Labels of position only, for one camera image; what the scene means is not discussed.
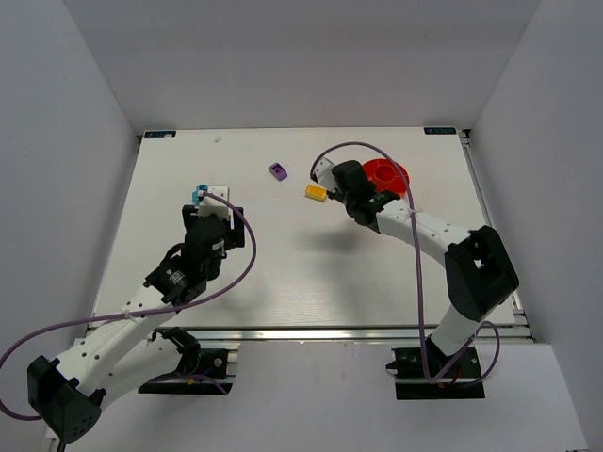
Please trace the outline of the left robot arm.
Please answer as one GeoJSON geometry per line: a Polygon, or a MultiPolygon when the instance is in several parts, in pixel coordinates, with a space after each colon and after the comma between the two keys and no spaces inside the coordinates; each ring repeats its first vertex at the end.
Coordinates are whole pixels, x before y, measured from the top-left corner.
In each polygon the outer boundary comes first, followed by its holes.
{"type": "Polygon", "coordinates": [[[179,327],[160,333],[139,355],[128,353],[155,329],[194,303],[209,300],[208,283],[220,275],[229,250],[253,237],[244,211],[205,203],[183,208],[185,238],[166,253],[116,315],[54,359],[27,367],[29,405],[63,444],[81,439],[114,400],[163,375],[193,373],[200,346],[179,327]]]}

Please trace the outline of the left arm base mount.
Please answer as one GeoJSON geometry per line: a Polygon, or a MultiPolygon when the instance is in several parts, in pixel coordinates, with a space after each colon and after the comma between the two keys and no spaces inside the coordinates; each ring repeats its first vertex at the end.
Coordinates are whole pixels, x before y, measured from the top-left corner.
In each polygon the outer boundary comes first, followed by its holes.
{"type": "Polygon", "coordinates": [[[138,388],[141,395],[227,396],[236,376],[237,352],[225,347],[207,347],[181,328],[159,330],[147,341],[154,345],[170,341],[183,354],[175,369],[138,388]]]}

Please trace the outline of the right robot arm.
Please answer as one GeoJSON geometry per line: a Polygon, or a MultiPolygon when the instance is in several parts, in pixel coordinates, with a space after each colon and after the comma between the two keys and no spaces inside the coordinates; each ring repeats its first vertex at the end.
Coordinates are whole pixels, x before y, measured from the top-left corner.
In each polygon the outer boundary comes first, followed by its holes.
{"type": "Polygon", "coordinates": [[[426,340],[430,352],[453,356],[517,289],[518,276],[494,228],[469,230],[414,211],[399,195],[377,191],[355,160],[336,165],[321,158],[313,176],[330,198],[345,205],[357,224],[411,246],[418,244],[445,269],[450,307],[426,340]]]}

